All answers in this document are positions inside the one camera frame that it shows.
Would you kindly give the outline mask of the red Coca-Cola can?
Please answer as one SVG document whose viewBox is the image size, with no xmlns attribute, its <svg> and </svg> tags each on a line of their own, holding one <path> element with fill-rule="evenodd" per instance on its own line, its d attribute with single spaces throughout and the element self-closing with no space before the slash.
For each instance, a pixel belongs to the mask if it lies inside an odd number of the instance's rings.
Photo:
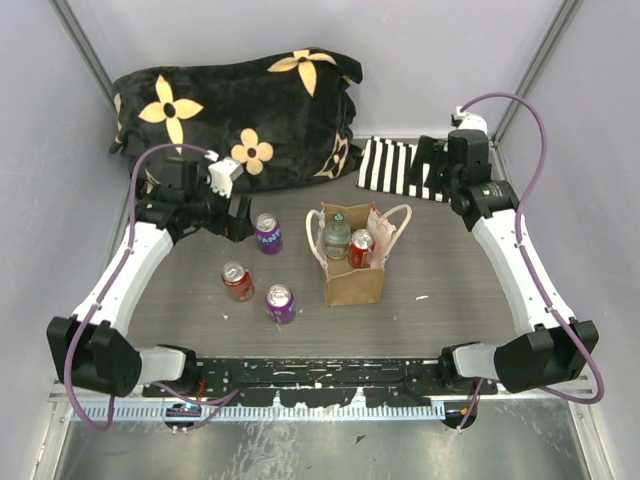
<svg viewBox="0 0 640 480">
<path fill-rule="evenodd" d="M 354 269 L 369 268 L 375 249 L 375 238 L 368 229 L 356 230 L 350 240 L 348 263 Z"/>
</svg>

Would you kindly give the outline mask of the clear glass bottle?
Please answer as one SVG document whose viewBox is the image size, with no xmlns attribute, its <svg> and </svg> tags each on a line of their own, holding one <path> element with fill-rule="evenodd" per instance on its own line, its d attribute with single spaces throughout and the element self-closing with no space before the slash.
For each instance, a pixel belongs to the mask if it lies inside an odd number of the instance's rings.
<svg viewBox="0 0 640 480">
<path fill-rule="evenodd" d="M 333 214 L 324 228 L 324 251 L 329 259 L 340 260 L 347 255 L 351 229 L 342 213 Z"/>
</svg>

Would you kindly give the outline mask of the brown canvas tote bag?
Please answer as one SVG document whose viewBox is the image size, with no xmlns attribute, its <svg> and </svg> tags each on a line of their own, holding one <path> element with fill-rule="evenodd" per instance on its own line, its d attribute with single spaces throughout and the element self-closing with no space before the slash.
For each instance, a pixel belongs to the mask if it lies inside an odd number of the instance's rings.
<svg viewBox="0 0 640 480">
<path fill-rule="evenodd" d="M 352 231 L 366 228 L 373 233 L 375 247 L 371 266 L 358 269 L 350 266 L 347 258 L 336 260 L 328 256 L 324 233 L 336 214 L 345 217 Z M 386 263 L 411 217 L 412 208 L 408 204 L 400 204 L 383 213 L 373 203 L 350 207 L 323 203 L 320 210 L 307 213 L 307 241 L 323 272 L 326 305 L 353 306 L 381 301 Z"/>
</svg>

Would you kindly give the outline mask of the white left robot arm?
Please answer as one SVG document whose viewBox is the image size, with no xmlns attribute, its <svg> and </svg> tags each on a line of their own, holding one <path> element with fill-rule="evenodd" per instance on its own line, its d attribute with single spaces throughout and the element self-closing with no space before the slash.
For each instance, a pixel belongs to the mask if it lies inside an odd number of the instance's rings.
<svg viewBox="0 0 640 480">
<path fill-rule="evenodd" d="M 116 397 L 162 382 L 178 396 L 194 393 L 200 369 L 194 351 L 172 345 L 138 350 L 127 339 L 134 310 L 155 270 L 175 244 L 200 229 L 240 242 L 254 233 L 251 200 L 230 214 L 240 162 L 208 154 L 207 164 L 168 158 L 163 178 L 134 198 L 134 221 L 87 298 L 67 318 L 54 317 L 47 340 L 59 380 Z"/>
</svg>

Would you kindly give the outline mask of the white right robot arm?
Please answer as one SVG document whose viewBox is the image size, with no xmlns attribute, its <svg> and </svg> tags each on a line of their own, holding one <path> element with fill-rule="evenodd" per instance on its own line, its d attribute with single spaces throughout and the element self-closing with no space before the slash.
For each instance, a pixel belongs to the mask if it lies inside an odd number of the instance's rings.
<svg viewBox="0 0 640 480">
<path fill-rule="evenodd" d="M 599 333 L 592 321 L 578 320 L 554 288 L 517 213 L 515 190 L 492 177 L 487 135 L 456 129 L 446 142 L 420 137 L 410 178 L 442 194 L 461 217 L 487 255 L 514 323 L 514 339 L 502 345 L 443 348 L 438 358 L 442 388 L 459 394 L 474 378 L 484 378 L 519 393 L 577 379 Z"/>
</svg>

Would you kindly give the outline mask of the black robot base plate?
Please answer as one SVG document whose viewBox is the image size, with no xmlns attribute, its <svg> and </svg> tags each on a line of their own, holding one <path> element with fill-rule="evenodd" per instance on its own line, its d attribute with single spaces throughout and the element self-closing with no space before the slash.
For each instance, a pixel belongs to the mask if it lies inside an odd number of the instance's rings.
<svg viewBox="0 0 640 480">
<path fill-rule="evenodd" d="M 438 363 L 421 358 L 199 358 L 195 377 L 169 386 L 185 396 L 221 398 L 236 390 L 234 405 L 287 408 L 344 407 L 358 394 L 365 406 L 429 406 L 436 396 L 471 395 L 477 382 L 444 381 Z"/>
</svg>

